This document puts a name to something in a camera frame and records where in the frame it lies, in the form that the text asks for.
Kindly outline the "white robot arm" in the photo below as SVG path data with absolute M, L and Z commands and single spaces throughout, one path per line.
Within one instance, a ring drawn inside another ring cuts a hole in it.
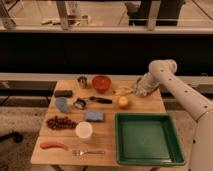
M 213 171 L 213 101 L 176 77 L 174 60 L 154 60 L 142 77 L 140 91 L 143 96 L 153 92 L 159 84 L 179 101 L 197 122 L 190 157 L 190 171 Z

